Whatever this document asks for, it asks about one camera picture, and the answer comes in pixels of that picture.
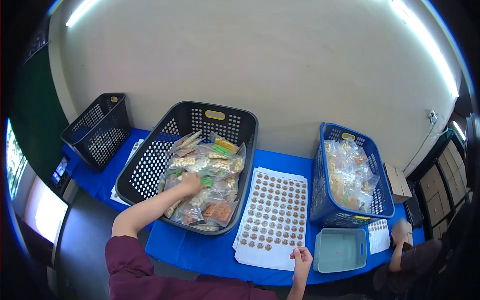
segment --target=ceiling light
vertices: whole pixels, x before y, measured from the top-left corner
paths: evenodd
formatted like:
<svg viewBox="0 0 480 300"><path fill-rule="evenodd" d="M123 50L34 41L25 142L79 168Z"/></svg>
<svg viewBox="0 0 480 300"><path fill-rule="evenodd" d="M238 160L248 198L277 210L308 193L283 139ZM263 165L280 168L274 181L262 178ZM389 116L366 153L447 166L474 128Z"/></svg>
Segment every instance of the ceiling light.
<svg viewBox="0 0 480 300"><path fill-rule="evenodd" d="M72 26L97 0L85 0L80 6L72 13L70 19L68 19L65 26Z"/></svg>
<svg viewBox="0 0 480 300"><path fill-rule="evenodd" d="M448 67L448 64L443 57L440 49L438 48L437 44L435 43L434 39L427 31L425 26L420 22L420 20L412 13L410 9L403 3L401 0L392 0L391 2L392 8L402 19L407 22L412 30L418 35L420 40L425 44L428 51L430 52L431 56L437 63L438 67L440 68L440 72L444 77L452 96L458 98L458 90L456 88L455 79L453 78L452 72Z"/></svg>
<svg viewBox="0 0 480 300"><path fill-rule="evenodd" d="M463 140L466 140L467 138L465 137L465 134L463 133L463 131L460 129L460 126L457 124L457 122L453 121L453 126L455 126L455 129L458 131L458 133L460 134L460 136L462 137Z"/></svg>

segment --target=light blue plastic bin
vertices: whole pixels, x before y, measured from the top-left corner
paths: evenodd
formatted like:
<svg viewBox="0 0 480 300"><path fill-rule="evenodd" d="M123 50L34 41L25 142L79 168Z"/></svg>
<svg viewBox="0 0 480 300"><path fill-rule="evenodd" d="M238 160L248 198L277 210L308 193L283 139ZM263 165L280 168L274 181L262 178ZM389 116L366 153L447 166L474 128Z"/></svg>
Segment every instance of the light blue plastic bin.
<svg viewBox="0 0 480 300"><path fill-rule="evenodd" d="M343 272L367 264L367 235L360 228L323 228L315 238L313 270Z"/></svg>

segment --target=table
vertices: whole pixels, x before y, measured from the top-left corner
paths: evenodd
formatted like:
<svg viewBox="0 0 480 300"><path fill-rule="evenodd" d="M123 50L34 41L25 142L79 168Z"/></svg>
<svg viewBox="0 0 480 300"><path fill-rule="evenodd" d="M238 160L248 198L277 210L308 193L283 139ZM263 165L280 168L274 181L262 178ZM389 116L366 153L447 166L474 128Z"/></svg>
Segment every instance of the table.
<svg viewBox="0 0 480 300"><path fill-rule="evenodd" d="M137 142L139 138L146 137L147 134L147 131L132 129L130 137L121 147L119 152L115 154L112 161L101 174L95 174L92 170L91 172L87 172L85 168L88 167L82 161L73 162L71 168L69 167L69 163L67 171L72 176L73 180L91 193L95 198L107 203L118 211L126 209L127 206L125 205L111 203L115 201L110 199L110 189L113 186L117 175L122 170L133 144ZM308 158L255 150L253 167L264 167L275 171L302 175L308 179L309 191L311 191L312 163L313 160ZM390 229L397 220L406 217L403 204L395 204L395 209L396 212L394 217L387 221ZM291 271L265 269L237 263L234 258L235 252L231 245L237 234L238 227L239 224L231 232L223 236L209 237L188 232L157 220L153 223L145 251L148 255L158 260L201 274L238 278L244 281L250 280L259 285L291 285L291 279L293 276L293 272ZM318 226L307 226L305 245L309 249L314 249L315 236L320 230L321 228ZM421 228L414 229L414 244L423 241L423 230ZM386 250L370 255L370 249L367 247L367 264L365 267L340 273L318 273L311 270L307 284L334 281L364 273L378 265L388 262L391 256L392 250Z"/></svg>

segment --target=stack of sticker sheets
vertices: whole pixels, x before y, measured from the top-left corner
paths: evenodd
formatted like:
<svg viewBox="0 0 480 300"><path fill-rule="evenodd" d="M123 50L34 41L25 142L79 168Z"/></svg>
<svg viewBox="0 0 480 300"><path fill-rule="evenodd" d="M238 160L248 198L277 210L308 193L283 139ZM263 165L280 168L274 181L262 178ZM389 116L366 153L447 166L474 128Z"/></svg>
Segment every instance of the stack of sticker sheets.
<svg viewBox="0 0 480 300"><path fill-rule="evenodd" d="M390 231L387 220L381 219L368 225L370 254L382 252L390 248Z"/></svg>
<svg viewBox="0 0 480 300"><path fill-rule="evenodd" d="M308 183L300 175L253 169L250 194L233 242L240 264L293 271L290 254L305 244Z"/></svg>
<svg viewBox="0 0 480 300"><path fill-rule="evenodd" d="M132 157L135 152L137 151L138 148L140 148L140 145L142 144L143 140L140 139L138 140L138 142L136 142L133 147L132 147L132 150L130 151L130 155L128 156L127 158L127 161L125 162L125 164L127 164L128 160L130 159L130 157ZM115 185L113 185L113 188L112 188L112 195L110 196L110 199L112 199L113 201L117 201L118 203L122 203L122 204L125 204L125 205L128 205L130 206L130 204L126 203L125 201L123 201L122 199L120 199L120 197L118 196L117 194L117 190L115 189Z"/></svg>

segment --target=child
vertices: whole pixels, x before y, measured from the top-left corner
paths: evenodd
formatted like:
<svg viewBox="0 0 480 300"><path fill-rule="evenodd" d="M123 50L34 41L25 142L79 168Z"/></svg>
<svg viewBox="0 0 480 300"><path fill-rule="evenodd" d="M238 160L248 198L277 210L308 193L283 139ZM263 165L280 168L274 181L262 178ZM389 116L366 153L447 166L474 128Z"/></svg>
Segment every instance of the child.
<svg viewBox="0 0 480 300"><path fill-rule="evenodd" d="M200 275L185 281L154 274L137 233L176 201L192 198L204 188L196 173L185 173L182 177L179 185L129 207L115 218L112 238L105 246L111 299L276 299L274 292L238 279ZM293 250L290 259L295 259L295 270L288 299L300 300L313 258L307 248L299 247Z"/></svg>

